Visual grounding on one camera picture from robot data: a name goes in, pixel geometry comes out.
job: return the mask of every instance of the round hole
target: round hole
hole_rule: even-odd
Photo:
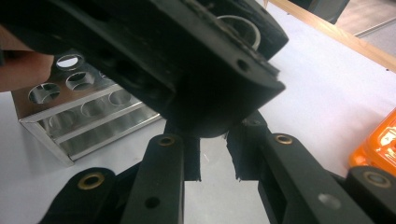
[[[387,189],[391,186],[389,179],[376,172],[366,171],[363,173],[363,176],[369,183],[377,187]]]
[[[257,26],[242,17],[238,16],[219,16],[219,20],[224,21],[235,33],[245,40],[253,49],[257,49],[260,45],[262,36]]]
[[[173,137],[163,137],[159,141],[159,145],[162,147],[169,147],[175,143],[175,138]]]
[[[240,69],[242,69],[242,71],[244,71],[244,72],[248,72],[249,71],[248,64],[245,63],[245,61],[239,59],[236,63],[238,64],[238,67]]]
[[[145,201],[145,206],[148,209],[152,209],[152,208],[158,207],[158,205],[160,205],[160,199],[157,198],[157,197],[151,197],[151,198],[148,198]]]
[[[71,127],[76,121],[76,114],[73,111],[64,111],[50,117],[49,126],[53,129],[66,129]]]
[[[126,90],[115,91],[108,96],[108,101],[113,105],[125,105],[130,102],[131,99],[131,93]]]
[[[338,200],[336,197],[332,196],[331,194],[320,193],[318,199],[321,203],[323,203],[323,205],[325,205],[326,207],[332,210],[337,210],[341,207],[340,200]]]
[[[86,117],[94,117],[103,113],[105,110],[105,103],[102,99],[89,101],[81,106],[81,113]]]
[[[105,181],[105,176],[100,172],[84,175],[78,181],[79,189],[95,189]]]
[[[84,91],[94,82],[94,77],[88,72],[79,72],[66,80],[66,86],[72,91]]]
[[[58,59],[56,66],[63,71],[70,71],[80,67],[83,63],[84,60],[81,56],[70,54]]]
[[[84,180],[85,185],[92,185],[95,184],[99,181],[99,178],[97,176],[90,176],[87,179]]]
[[[53,83],[38,85],[29,92],[29,100],[35,104],[46,104],[58,97],[61,89]]]
[[[283,144],[283,145],[290,145],[292,142],[293,142],[293,140],[291,139],[291,138],[289,138],[288,136],[286,136],[286,135],[277,135],[276,137],[275,137],[275,140],[278,142],[278,143],[280,143],[280,144]]]

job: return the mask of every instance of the screw hole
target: screw hole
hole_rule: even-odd
[[[293,140],[291,138],[287,137],[286,135],[282,135],[282,134],[277,135],[275,137],[275,140],[278,143],[283,144],[283,145],[290,145],[293,142]]]
[[[105,181],[105,176],[102,173],[90,173],[84,175],[78,181],[78,188],[79,189],[96,189]]]
[[[169,147],[175,143],[175,139],[172,137],[163,137],[160,139],[159,145],[162,147]]]
[[[238,59],[238,61],[236,63],[238,64],[238,67],[240,69],[242,69],[242,71],[244,71],[244,72],[249,71],[249,66],[247,63],[245,63],[245,61]]]
[[[158,205],[160,205],[160,199],[159,198],[157,198],[157,197],[151,197],[151,198],[148,198],[146,201],[145,201],[145,206],[148,208],[148,209],[152,209],[152,208],[155,208],[155,207],[158,207]]]
[[[387,189],[391,186],[389,179],[376,172],[367,171],[363,175],[367,182],[379,188]]]

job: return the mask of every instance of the black plastic part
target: black plastic part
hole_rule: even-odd
[[[166,121],[163,133],[178,135],[184,145],[184,180],[201,181],[200,138],[189,136]]]
[[[94,189],[81,189],[78,183],[90,174],[100,173],[102,184]],[[53,200],[40,224],[108,223],[117,203],[116,176],[105,168],[91,168],[73,176]]]
[[[264,39],[287,39],[253,1],[213,2],[219,8],[241,2],[242,14],[271,27],[263,31]],[[77,49],[88,63],[195,136],[226,133],[285,88],[265,59],[285,41],[259,53],[193,0],[5,1],[0,22],[32,49],[53,54]]]
[[[331,171],[327,171],[327,173],[329,173],[329,175],[335,180],[335,182],[338,183],[339,186],[341,186],[342,188],[344,188],[346,179],[340,175],[337,175]]]
[[[123,208],[128,200],[131,189],[134,186],[134,180],[136,179],[137,172],[139,171],[140,162],[124,172],[117,175],[116,179],[116,192],[119,197],[116,208]]]
[[[290,0],[292,3],[294,3],[295,5],[302,7],[305,10],[308,10],[312,3],[316,0]]]
[[[227,133],[227,148],[233,158],[235,177],[259,180],[262,163],[260,147],[269,134],[267,123],[259,111],[244,119]]]
[[[274,174],[271,172],[268,162],[264,158],[262,158],[258,191],[270,223],[286,223],[283,222],[283,218],[286,214],[288,201],[277,183]]]
[[[375,167],[349,170],[345,190],[375,223],[396,223],[396,178]]]
[[[121,224],[183,223],[183,151],[174,134],[149,141]]]
[[[273,217],[283,217],[274,223],[373,223],[296,138],[268,135],[262,155],[269,167],[263,175],[271,172],[276,180],[269,183],[273,178],[264,177],[262,185],[274,186],[286,199],[285,207],[272,207]],[[269,196],[272,192],[266,190],[261,192]]]

